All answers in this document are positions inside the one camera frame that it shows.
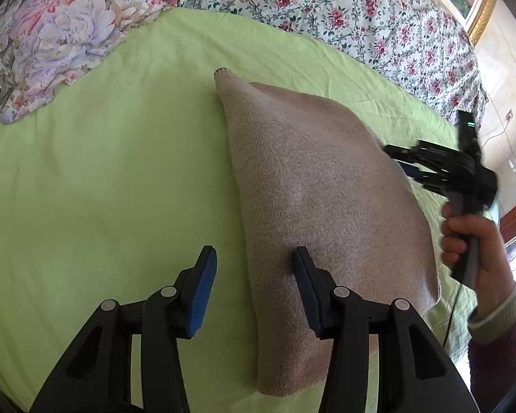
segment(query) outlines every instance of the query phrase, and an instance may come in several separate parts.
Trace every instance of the human hand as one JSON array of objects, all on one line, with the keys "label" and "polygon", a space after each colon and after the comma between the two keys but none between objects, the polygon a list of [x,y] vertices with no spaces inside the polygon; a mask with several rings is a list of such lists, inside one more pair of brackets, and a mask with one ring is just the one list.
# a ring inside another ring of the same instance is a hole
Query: human hand
[{"label": "human hand", "polygon": [[496,224],[474,214],[459,218],[451,217],[451,205],[441,209],[446,220],[441,224],[442,262],[453,269],[460,255],[466,250],[466,242],[455,233],[473,234],[480,238],[480,267],[476,277],[477,314],[481,320],[507,299],[514,289],[514,277],[506,257],[505,245]]}]

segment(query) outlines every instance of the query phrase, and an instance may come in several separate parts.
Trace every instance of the black cable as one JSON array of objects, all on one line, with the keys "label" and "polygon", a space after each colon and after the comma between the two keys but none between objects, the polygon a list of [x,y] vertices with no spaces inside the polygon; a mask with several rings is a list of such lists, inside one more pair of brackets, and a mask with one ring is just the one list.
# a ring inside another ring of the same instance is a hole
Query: black cable
[{"label": "black cable", "polygon": [[485,141],[485,143],[483,143],[483,145],[482,145],[482,147],[480,147],[480,149],[483,149],[485,147],[485,145],[489,142],[489,140],[492,140],[493,138],[497,138],[498,136],[501,136],[501,135],[505,134],[506,133],[506,129],[508,128],[509,123],[510,123],[510,121],[507,121],[507,123],[506,123],[506,125],[503,128],[501,133],[493,135],[493,136],[490,136],[489,138],[487,138],[487,140]]},{"label": "black cable", "polygon": [[463,285],[459,283],[459,290],[457,291],[457,296],[455,297],[455,302],[453,303],[453,308],[451,309],[451,315],[449,315],[449,323],[447,323],[447,331],[445,332],[445,338],[443,339],[443,348],[445,348],[445,344],[447,343],[447,339],[449,338],[449,331],[451,330],[453,314],[455,313],[455,308],[457,307],[457,301],[459,301],[459,295],[461,294],[462,288]]}]

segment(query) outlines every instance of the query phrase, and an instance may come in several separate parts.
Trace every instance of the gold frame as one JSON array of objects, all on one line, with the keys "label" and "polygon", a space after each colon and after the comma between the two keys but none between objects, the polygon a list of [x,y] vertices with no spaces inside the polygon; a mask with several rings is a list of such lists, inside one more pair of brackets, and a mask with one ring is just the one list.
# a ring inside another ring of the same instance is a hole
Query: gold frame
[{"label": "gold frame", "polygon": [[[441,0],[435,0],[444,8],[445,4]],[[480,9],[476,13],[474,20],[472,21],[469,29],[466,31],[468,34],[468,38],[471,41],[471,44],[476,46],[477,42],[480,40],[489,19],[491,18],[491,14],[493,13],[493,9],[495,8],[495,4],[497,0],[482,0],[482,5]]]},{"label": "gold frame", "polygon": [[468,38],[470,39],[472,45],[476,46],[477,41],[480,40],[480,37],[485,31],[485,27],[487,26],[487,22],[491,18],[491,14],[493,14],[493,9],[495,9],[495,4],[497,0],[483,0],[482,6],[480,6],[480,10],[477,12],[474,21],[471,24],[471,28],[468,30]]}]

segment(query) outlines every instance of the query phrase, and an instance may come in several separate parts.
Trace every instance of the bed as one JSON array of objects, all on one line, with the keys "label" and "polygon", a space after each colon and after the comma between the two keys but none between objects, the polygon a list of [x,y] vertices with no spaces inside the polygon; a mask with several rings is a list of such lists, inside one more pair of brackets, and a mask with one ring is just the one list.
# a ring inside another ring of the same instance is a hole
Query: bed
[{"label": "bed", "polygon": [[[58,86],[50,104],[0,123],[0,389],[24,410],[102,300],[146,298],[212,244],[218,272],[204,326],[179,345],[192,409],[317,411],[321,384],[288,398],[256,390],[239,194],[213,81],[219,67],[337,100],[383,142],[456,146],[454,127],[439,113],[310,36],[183,8],[130,30],[100,66]],[[413,190],[439,255],[443,198]],[[438,268],[442,297],[425,320],[442,339],[457,285]],[[473,301],[465,289],[447,346],[455,361],[465,353]],[[138,374],[135,361],[135,403]]]},{"label": "bed", "polygon": [[[132,27],[154,20],[160,10],[182,7],[238,14],[309,35],[369,65],[450,122],[455,123],[456,109],[462,109],[473,112],[481,125],[486,93],[474,48],[461,24],[437,0],[80,1],[4,0],[0,5],[3,122],[49,103],[60,83],[71,84],[94,68]],[[47,30],[40,32],[46,16]],[[61,26],[69,17],[80,22],[94,18],[92,32],[77,40],[78,49],[85,47],[84,57],[62,43],[65,35],[73,34]],[[116,25],[112,33],[111,17]],[[47,43],[53,53],[42,51],[42,45],[35,52],[37,43]],[[43,64],[38,71],[31,62],[36,57]]]}]

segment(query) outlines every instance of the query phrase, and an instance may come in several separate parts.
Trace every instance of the floral pillow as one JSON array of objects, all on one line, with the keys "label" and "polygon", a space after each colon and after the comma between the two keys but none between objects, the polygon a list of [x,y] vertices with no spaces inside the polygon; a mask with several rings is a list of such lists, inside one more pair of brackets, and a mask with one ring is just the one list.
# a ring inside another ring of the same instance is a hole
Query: floral pillow
[{"label": "floral pillow", "polygon": [[12,123],[50,102],[61,82],[97,66],[130,27],[154,20],[163,6],[162,0],[25,1],[0,35],[0,53],[13,59],[11,75],[0,82],[8,95],[0,120]]}]

